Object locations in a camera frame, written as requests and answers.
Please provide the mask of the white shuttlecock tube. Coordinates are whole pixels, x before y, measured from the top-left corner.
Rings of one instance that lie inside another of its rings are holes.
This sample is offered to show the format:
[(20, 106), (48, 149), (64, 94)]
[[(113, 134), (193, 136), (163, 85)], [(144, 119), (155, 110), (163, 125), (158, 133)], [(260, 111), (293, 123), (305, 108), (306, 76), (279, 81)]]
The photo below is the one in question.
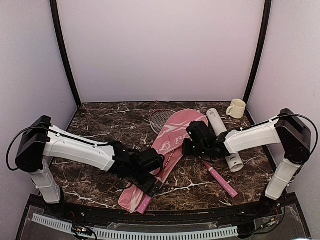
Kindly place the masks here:
[[(221, 146), (225, 147), (227, 129), (215, 108), (211, 108), (206, 112), (207, 118), (213, 128), (215, 135), (218, 137), (218, 141), (221, 142)], [(229, 153), (227, 149), (222, 150), (222, 154), (228, 164), (228, 167), (232, 173), (240, 171), (244, 167), (244, 163), (239, 153)]]

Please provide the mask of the pink racket cover bag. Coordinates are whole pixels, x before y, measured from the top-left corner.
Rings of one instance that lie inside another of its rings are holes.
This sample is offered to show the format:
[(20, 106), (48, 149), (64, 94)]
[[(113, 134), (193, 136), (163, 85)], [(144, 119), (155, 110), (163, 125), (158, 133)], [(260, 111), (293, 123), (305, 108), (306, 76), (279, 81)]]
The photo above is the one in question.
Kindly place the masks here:
[[(209, 124), (209, 121), (204, 114), (193, 109), (184, 109), (174, 113), (165, 121), (163, 128), (152, 145), (158, 154), (165, 157), (163, 169), (157, 169), (152, 172), (152, 174), (156, 176), (157, 183), (161, 186), (165, 183), (176, 164), (183, 157), (182, 145), (184, 139), (190, 137), (187, 133), (187, 128), (193, 121), (203, 121), (206, 125)], [(150, 201), (150, 196), (133, 185), (123, 191), (118, 200), (118, 204), (122, 209), (130, 213), (138, 212), (144, 214)]]

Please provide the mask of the pink-handled badminton racket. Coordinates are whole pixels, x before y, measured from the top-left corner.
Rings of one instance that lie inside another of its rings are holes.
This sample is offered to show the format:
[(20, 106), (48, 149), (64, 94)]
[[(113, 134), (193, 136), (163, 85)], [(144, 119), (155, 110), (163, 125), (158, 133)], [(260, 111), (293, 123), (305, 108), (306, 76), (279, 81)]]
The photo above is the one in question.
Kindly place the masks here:
[(151, 200), (156, 195), (158, 190), (162, 187), (163, 183), (161, 181), (157, 181), (155, 185), (149, 190), (147, 193), (145, 193), (136, 209), (136, 212), (140, 214), (144, 214), (147, 210)]
[[(168, 119), (176, 112), (170, 109), (155, 110), (149, 118), (150, 126), (152, 130), (159, 134), (165, 126)], [(224, 190), (232, 197), (235, 198), (238, 193), (224, 180), (224, 178), (206, 161), (202, 160), (205, 167), (208, 169), (214, 179), (224, 188)]]

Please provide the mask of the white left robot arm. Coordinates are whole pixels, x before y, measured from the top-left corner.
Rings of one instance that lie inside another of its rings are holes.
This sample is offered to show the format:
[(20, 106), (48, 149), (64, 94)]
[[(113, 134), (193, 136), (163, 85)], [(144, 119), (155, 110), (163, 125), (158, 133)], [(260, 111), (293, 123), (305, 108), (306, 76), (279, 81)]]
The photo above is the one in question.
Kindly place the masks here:
[(63, 191), (55, 182), (44, 157), (62, 158), (114, 174), (127, 179), (149, 197), (161, 187), (151, 172), (163, 169), (165, 157), (154, 148), (139, 151), (119, 141), (89, 140), (52, 125), (51, 118), (46, 115), (16, 137), (21, 138), (15, 157), (16, 169), (29, 174), (44, 201), (51, 204), (51, 210), (60, 218), (67, 218), (71, 208), (63, 201)]

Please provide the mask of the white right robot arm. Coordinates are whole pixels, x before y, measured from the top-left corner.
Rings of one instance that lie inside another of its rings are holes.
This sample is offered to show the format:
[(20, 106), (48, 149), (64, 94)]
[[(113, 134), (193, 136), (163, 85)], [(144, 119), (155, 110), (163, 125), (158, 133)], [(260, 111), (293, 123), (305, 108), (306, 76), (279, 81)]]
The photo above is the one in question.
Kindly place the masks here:
[(183, 141), (182, 153), (187, 156), (229, 157), (256, 147), (281, 144), (284, 156), (268, 183), (265, 198), (255, 205), (255, 213), (266, 217), (275, 208), (287, 185), (310, 159), (311, 130), (301, 120), (303, 116), (289, 109), (256, 125), (226, 130), (217, 110), (207, 111), (208, 123), (193, 121), (186, 129), (189, 137)]

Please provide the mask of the cream ceramic mug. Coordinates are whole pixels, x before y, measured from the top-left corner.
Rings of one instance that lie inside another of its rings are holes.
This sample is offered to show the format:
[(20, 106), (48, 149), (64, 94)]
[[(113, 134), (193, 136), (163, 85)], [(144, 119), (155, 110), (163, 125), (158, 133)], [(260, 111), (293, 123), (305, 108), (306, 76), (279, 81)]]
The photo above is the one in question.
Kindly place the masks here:
[(246, 103), (241, 99), (233, 99), (230, 106), (226, 109), (225, 114), (234, 119), (241, 119), (244, 116)]

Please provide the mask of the black front table rail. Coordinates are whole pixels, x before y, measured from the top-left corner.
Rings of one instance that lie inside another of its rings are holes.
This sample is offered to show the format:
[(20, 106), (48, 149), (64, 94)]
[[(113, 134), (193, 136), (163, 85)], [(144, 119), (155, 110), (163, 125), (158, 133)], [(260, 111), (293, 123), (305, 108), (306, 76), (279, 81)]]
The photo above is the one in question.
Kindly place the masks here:
[(276, 213), (272, 207), (263, 209), (259, 202), (196, 210), (146, 211), (144, 214), (64, 202), (62, 205), (54, 207), (52, 212), (65, 220), (75, 220), (79, 224), (96, 224), (101, 226), (112, 222), (138, 225), (184, 225), (210, 221), (243, 223)]

